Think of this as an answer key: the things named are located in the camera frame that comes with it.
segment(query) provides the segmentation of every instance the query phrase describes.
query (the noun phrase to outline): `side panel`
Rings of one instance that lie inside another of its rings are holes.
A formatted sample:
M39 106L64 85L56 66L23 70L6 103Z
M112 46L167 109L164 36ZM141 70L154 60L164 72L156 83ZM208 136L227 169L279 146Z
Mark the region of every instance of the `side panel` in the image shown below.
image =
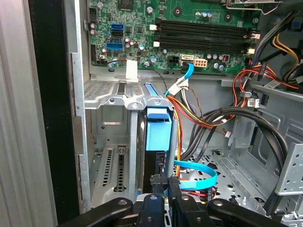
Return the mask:
M56 226L28 3L0 7L0 226Z

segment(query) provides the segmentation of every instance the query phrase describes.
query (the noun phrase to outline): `white label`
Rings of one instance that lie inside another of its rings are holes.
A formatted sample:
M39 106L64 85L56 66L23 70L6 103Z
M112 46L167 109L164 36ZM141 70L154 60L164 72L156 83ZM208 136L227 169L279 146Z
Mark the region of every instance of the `white label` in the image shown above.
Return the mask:
M260 99L256 99L255 108L260 108Z
M138 63L137 61L126 61L126 79L138 82Z
M243 27L243 21L238 21L237 27Z
M303 76L297 77L295 81L297 81L298 84L301 84L303 82Z
M225 134L225 137L226 138L229 138L231 136L232 132L231 131L228 131L226 134Z
M279 85L280 85L280 82L278 82L276 80L272 80L268 84L264 85L264 87L274 89L274 88L278 87Z
M255 99L254 98L249 98L247 100L247 106L248 107L255 107Z

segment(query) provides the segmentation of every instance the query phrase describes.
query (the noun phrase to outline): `blue cable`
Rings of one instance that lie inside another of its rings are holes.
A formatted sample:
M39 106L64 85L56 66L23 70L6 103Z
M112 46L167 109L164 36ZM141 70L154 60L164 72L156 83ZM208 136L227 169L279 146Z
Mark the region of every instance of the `blue cable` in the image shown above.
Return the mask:
M216 171L214 171L212 168L195 162L186 162L186 161L177 161L174 162L175 165L183 167L183 168L189 168L189 169L196 169L200 170L201 172L207 173L211 176L211 178L200 180L200 181L180 181L180 189L185 190L201 190L205 188L211 188L216 185L218 174Z
M187 63L187 64L188 64L188 70L184 75L184 80L187 80L188 78L190 78L194 72L194 65L191 63Z

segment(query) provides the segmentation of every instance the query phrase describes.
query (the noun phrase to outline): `ram slot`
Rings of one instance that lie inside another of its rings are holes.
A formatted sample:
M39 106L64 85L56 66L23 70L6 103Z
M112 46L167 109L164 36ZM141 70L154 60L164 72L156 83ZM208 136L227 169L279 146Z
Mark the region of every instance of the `ram slot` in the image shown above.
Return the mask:
M188 23L162 19L156 19L156 25L158 26L158 32L160 32L161 34L178 33L203 35L207 37L246 39L251 33L258 33L257 30L248 28L217 25L214 26L200 23Z
M249 43L229 43L215 40L201 40L194 38L160 36L160 47L173 49L191 49L204 51L226 51L230 53L246 53Z

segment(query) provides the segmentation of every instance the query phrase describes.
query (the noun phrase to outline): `green circuit board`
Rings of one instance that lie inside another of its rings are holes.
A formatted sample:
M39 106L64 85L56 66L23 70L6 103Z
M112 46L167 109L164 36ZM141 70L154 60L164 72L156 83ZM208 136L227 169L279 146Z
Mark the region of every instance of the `green circuit board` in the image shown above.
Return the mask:
M147 12L148 7L152 8L152 13ZM195 67L195 71L235 74L245 67L245 59L251 57L250 54L226 53L224 48L214 52L154 47L155 31L150 30L150 25L155 24L156 18L161 18L169 21L257 29L260 13L248 10L229 11L221 3L206 0L89 0L88 15L89 22L96 25L94 34L89 33L91 62L94 66L126 67L126 60L135 60L139 69L184 70L178 63L170 64L169 57L188 54L194 55L197 59L205 59L207 54L219 57L227 54L228 62L222 62L219 58L207 59L207 67ZM124 25L122 36L114 37L111 34L110 28L113 23ZM129 39L134 45L126 47L125 39ZM123 43L123 50L106 49L108 42ZM144 46L144 50L139 49L140 45ZM155 57L156 62L151 62L151 57ZM216 63L223 65L224 69L218 70L215 67Z

